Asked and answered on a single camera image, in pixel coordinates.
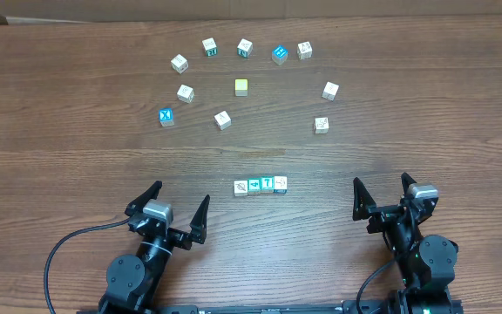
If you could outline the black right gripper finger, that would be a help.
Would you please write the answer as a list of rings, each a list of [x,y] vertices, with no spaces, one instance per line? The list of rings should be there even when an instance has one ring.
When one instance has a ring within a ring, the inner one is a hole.
[[[404,199],[413,200],[416,197],[417,182],[406,172],[401,174],[401,182],[404,190]]]
[[[366,220],[372,216],[372,212],[377,208],[377,204],[358,177],[353,180],[353,188],[354,205],[352,219],[354,221]]]

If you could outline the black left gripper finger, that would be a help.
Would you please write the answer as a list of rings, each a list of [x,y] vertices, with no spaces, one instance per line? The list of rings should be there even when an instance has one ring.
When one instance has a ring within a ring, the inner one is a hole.
[[[206,195],[190,222],[190,237],[192,242],[203,244],[207,238],[207,212],[210,195]]]
[[[135,213],[142,213],[145,205],[152,200],[156,200],[162,188],[161,181],[155,181],[144,193],[131,201],[125,208],[125,215],[133,216]]]

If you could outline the leaf drawing wooden block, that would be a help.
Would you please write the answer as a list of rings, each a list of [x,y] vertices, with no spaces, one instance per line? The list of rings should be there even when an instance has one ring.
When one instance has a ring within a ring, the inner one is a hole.
[[[236,197],[248,195],[248,181],[247,180],[234,181],[234,195]]]

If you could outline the green 4 wooden block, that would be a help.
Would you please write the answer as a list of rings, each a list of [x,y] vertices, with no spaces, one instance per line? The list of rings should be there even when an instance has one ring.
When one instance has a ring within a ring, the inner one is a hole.
[[[261,193],[261,179],[248,179],[248,195],[259,195]]]

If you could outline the green 7 wooden block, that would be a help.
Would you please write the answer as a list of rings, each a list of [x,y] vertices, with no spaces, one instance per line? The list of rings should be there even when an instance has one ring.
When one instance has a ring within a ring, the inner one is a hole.
[[[273,176],[262,176],[260,178],[260,187],[262,194],[273,193],[275,190],[275,178]]]

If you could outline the wooden block blue side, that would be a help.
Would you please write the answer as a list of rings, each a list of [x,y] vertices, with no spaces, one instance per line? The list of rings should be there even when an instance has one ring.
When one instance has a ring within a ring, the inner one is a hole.
[[[286,194],[288,190],[288,177],[275,176],[274,177],[274,192],[277,194]]]

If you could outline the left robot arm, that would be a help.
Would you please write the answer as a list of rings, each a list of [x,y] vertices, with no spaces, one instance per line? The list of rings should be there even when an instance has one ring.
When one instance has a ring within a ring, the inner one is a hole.
[[[125,208],[129,230],[142,236],[134,255],[115,258],[106,271],[107,288],[99,313],[153,313],[153,297],[175,248],[190,250],[207,238],[206,195],[186,232],[171,227],[173,207],[158,199],[161,181],[155,181]]]

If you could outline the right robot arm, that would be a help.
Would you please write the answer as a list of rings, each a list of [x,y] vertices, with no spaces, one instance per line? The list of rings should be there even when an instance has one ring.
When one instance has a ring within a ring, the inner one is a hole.
[[[402,173],[404,193],[396,205],[377,206],[359,178],[353,180],[352,218],[366,220],[370,234],[380,233],[393,258],[375,270],[356,294],[357,313],[461,313],[462,302],[451,298],[448,285],[455,278],[458,245],[440,235],[421,234],[419,225],[428,220],[438,203],[438,189],[418,183]],[[397,265],[404,288],[383,301],[367,304],[362,295],[369,283],[392,265]]]

